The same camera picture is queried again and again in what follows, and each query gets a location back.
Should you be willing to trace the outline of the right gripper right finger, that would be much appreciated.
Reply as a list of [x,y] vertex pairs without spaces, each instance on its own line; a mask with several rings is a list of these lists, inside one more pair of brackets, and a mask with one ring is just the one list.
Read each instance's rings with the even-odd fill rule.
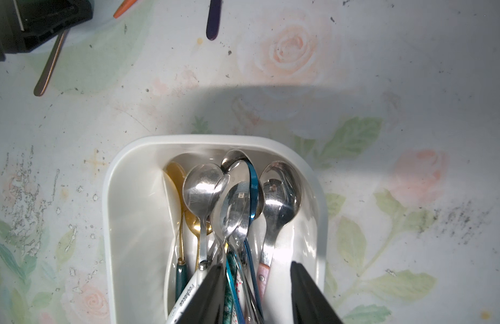
[[291,262],[290,279],[293,323],[343,323],[301,263]]

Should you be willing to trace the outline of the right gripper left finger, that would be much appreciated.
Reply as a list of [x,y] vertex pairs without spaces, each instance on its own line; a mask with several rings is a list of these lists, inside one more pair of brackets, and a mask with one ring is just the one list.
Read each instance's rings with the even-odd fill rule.
[[177,323],[222,323],[226,270],[216,265],[209,270]]

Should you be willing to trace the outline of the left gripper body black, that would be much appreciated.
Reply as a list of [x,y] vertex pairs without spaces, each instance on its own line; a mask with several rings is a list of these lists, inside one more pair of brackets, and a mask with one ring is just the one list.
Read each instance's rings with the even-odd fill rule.
[[93,2],[88,0],[0,0],[0,62],[92,18]]

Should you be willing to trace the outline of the bronze brown spoon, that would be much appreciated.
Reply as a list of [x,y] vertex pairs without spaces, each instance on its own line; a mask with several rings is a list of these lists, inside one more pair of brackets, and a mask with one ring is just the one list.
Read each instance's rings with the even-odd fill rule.
[[39,77],[38,83],[35,85],[33,90],[33,94],[36,97],[41,97],[45,92],[49,85],[50,79],[53,75],[56,63],[58,61],[59,55],[62,51],[63,44],[66,40],[66,37],[69,33],[69,29],[66,29],[60,32],[56,38],[54,43],[54,47],[49,55],[49,58],[46,62],[46,65],[43,69],[41,76]]

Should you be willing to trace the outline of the white plastic storage box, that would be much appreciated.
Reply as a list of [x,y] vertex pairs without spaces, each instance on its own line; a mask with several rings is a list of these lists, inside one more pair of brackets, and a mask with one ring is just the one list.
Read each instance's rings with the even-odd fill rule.
[[292,323],[290,264],[303,264],[324,287],[328,208],[315,172],[296,152],[255,136],[168,135],[127,145],[111,163],[103,190],[105,252],[113,323],[164,323],[174,305],[175,238],[180,204],[165,175],[170,161],[185,170],[219,164],[244,151],[258,172],[273,161],[293,166],[301,181],[301,207],[278,235],[263,300],[266,323]]

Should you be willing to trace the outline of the plain steel spoon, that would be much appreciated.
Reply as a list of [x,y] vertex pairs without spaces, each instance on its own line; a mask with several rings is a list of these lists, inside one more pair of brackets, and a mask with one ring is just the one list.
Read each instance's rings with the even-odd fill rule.
[[251,195],[248,181],[229,185],[222,193],[220,199],[222,234],[238,257],[241,255],[247,238],[250,207]]

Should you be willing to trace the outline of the orange handled spoon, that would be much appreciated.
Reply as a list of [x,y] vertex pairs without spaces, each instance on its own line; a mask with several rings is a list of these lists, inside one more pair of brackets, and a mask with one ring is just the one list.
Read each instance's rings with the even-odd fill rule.
[[128,9],[130,9],[134,4],[137,3],[137,0],[124,0],[119,7],[117,8],[116,12],[114,13],[113,17],[115,19],[118,19],[121,17]]

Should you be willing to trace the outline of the Pochacco white handled spoon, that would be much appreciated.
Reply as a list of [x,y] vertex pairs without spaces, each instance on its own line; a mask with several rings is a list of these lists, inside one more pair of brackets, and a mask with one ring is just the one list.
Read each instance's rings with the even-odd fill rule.
[[[173,306],[167,323],[177,323],[185,309],[191,303],[195,293],[208,275],[208,216],[214,208],[214,201],[220,194],[218,186],[223,178],[221,169],[212,164],[194,167],[188,174],[177,162],[166,166],[166,174],[173,181],[181,200],[182,221],[178,227],[178,262],[175,292],[179,295]],[[183,225],[197,237],[197,268],[193,277],[185,283]]]

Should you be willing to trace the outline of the steel spoon pink handle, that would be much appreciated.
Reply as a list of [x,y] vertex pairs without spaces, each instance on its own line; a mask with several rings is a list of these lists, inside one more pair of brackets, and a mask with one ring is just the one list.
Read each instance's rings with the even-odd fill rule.
[[272,265],[276,239],[282,228],[297,215],[301,206],[301,182],[294,168],[284,161],[274,161],[262,172],[263,216],[266,220],[262,252],[256,278],[259,297],[263,298]]

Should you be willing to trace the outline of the purple spoon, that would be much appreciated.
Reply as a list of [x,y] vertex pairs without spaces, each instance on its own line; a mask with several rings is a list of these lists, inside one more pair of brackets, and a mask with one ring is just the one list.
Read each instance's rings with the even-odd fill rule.
[[206,37],[213,41],[216,39],[220,29],[220,17],[222,10],[222,0],[211,0],[208,12],[208,21],[206,26]]

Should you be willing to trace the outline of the steel spoon green marbled handle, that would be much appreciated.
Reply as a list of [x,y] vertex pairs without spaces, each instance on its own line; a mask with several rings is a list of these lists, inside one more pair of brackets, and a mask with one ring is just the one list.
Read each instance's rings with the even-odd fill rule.
[[236,288],[236,266],[230,255],[227,256],[227,271],[231,279],[227,278],[227,285],[224,295],[224,311],[223,320],[224,324],[238,323],[237,309],[235,306],[235,299],[232,291]]

